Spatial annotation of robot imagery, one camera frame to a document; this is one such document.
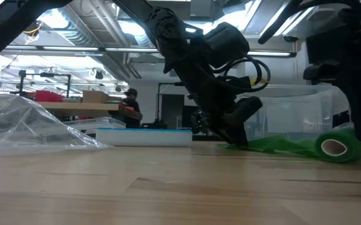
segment green tape roll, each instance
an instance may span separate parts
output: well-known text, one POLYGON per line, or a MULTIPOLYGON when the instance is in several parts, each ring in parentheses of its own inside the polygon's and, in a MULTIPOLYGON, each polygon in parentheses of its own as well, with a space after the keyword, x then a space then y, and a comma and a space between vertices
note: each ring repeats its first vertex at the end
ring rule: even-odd
POLYGON ((361 158, 361 141, 355 137, 352 128, 326 132, 315 141, 292 142, 283 136, 270 136, 252 140, 248 147, 232 144, 220 144, 219 147, 270 154, 297 154, 331 163, 347 163, 361 158))

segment clear plastic sheet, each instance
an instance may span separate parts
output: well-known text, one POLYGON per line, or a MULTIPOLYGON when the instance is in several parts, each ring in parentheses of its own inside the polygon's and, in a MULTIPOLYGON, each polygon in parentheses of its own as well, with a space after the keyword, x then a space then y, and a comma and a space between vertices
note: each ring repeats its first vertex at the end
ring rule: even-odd
POLYGON ((55 153, 108 146, 65 126, 36 102, 0 95, 0 155, 55 153))

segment man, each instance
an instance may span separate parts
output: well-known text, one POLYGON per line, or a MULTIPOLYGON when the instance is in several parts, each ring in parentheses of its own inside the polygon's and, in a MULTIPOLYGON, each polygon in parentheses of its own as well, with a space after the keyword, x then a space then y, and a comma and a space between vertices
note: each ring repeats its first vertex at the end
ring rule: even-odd
MULTIPOLYGON (((129 88, 125 92, 126 98, 122 101, 126 103, 129 107, 133 107, 136 112, 140 113, 140 107, 138 106, 138 103, 136 102, 137 99, 137 91, 133 88, 129 88)), ((126 128, 140 128, 140 120, 133 119, 130 117, 125 117, 124 122, 126 123, 126 128)))

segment cap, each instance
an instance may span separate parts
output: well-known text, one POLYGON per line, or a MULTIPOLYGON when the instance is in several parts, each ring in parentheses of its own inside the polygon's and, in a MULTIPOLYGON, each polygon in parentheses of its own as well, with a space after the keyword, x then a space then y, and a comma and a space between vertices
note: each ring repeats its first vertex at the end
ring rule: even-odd
POLYGON ((127 91, 124 92, 124 94, 127 95, 134 94, 135 96, 137 96, 137 90, 134 88, 129 88, 127 91))

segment wooden table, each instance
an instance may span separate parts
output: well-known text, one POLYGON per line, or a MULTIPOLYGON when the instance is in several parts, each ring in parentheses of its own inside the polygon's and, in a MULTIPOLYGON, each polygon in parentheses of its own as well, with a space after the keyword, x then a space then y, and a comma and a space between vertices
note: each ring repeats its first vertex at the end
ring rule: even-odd
POLYGON ((211 145, 0 157, 0 225, 361 224, 361 162, 211 145))
POLYGON ((139 112, 127 109, 119 104, 38 102, 55 116, 86 116, 93 118, 111 117, 118 114, 134 119, 142 119, 139 112))

